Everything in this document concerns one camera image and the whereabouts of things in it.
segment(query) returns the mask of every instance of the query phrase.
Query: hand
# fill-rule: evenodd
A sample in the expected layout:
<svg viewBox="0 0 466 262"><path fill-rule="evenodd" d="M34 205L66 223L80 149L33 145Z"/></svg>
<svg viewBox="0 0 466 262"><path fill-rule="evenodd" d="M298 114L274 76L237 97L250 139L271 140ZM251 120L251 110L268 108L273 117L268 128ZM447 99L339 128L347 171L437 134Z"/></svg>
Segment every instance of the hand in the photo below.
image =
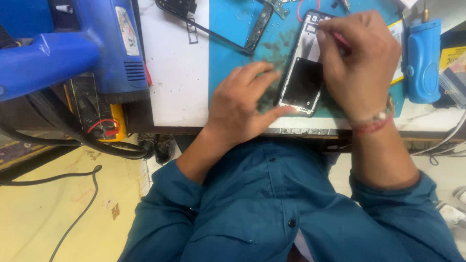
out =
<svg viewBox="0 0 466 262"><path fill-rule="evenodd" d="M380 14L369 11L332 18L320 22L319 28L327 89L347 116L364 121L385 109L401 46ZM342 34L349 43L349 56L340 55L333 33Z"/></svg>
<svg viewBox="0 0 466 262"><path fill-rule="evenodd" d="M280 72L272 69L270 63L254 62L235 68L219 84L213 92L209 119L202 130L213 139L212 143L230 149L260 135L279 117L296 113L293 107L275 107L265 114L257 111L257 101L280 76Z"/></svg>

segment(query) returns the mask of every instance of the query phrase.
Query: white desk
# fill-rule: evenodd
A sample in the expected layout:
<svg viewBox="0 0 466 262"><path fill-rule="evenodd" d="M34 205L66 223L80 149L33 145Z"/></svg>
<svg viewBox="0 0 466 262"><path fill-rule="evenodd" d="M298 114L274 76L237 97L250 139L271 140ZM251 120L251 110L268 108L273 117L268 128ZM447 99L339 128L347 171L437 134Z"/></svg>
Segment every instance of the white desk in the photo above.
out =
<svg viewBox="0 0 466 262"><path fill-rule="evenodd" d="M197 0L193 17L209 28L209 0ZM151 104L155 126L201 127L208 117L209 38L198 30L199 43L189 44L186 23L160 10L153 0L139 0L147 69L152 77ZM463 114L405 101L401 131L447 131ZM307 129L349 129L344 119L281 117L270 128L299 133Z"/></svg>

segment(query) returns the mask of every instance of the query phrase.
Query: shirt sleeve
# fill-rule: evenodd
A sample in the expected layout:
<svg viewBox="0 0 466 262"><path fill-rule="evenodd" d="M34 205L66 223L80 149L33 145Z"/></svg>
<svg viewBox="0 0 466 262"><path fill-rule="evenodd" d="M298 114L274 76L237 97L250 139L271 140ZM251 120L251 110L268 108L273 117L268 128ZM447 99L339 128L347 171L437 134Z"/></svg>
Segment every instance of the shirt sleeve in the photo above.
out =
<svg viewBox="0 0 466 262"><path fill-rule="evenodd" d="M189 180L175 160L152 175L154 184L136 207L119 262L178 261L192 235L202 186Z"/></svg>
<svg viewBox="0 0 466 262"><path fill-rule="evenodd" d="M400 240L413 261L464 261L435 208L436 184L419 172L419 181L401 190L377 190L363 185L351 174L352 199Z"/></svg>

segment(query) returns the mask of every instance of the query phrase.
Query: label sticker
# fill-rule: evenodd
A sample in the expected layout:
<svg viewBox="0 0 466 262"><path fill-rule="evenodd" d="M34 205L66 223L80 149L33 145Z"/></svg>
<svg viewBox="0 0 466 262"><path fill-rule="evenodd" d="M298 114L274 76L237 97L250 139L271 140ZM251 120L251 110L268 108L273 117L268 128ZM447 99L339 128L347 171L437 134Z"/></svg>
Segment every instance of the label sticker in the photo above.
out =
<svg viewBox="0 0 466 262"><path fill-rule="evenodd" d="M123 7L115 7L118 23L120 24L121 36L123 37L124 48L127 55L139 55L137 47L136 32L134 32L131 20Z"/></svg>

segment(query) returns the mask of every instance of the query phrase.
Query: red wire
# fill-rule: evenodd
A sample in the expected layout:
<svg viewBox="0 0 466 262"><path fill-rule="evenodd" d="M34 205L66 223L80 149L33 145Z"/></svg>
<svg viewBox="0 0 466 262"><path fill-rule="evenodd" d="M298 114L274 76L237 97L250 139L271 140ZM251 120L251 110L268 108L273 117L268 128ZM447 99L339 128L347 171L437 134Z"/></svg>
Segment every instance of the red wire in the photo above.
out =
<svg viewBox="0 0 466 262"><path fill-rule="evenodd" d="M117 133L120 132L120 129L121 129L121 128L120 128L120 124L119 124L117 121L115 121L115 120L113 120L113 119L102 119L102 120L98 121L97 123L93 124L93 125L89 128L88 134L89 134L96 126L98 126L100 123L105 122L105 121L113 122L113 123L116 125L116 127L117 127L117 128L116 128L116 132L117 132Z"/></svg>
<svg viewBox="0 0 466 262"><path fill-rule="evenodd" d="M299 2L298 9L296 10L296 14L298 15L299 22L302 23L301 17L299 17L299 8L301 7L301 4L302 4L302 0ZM317 0L317 9L316 10L319 11L319 8L320 8L320 0Z"/></svg>

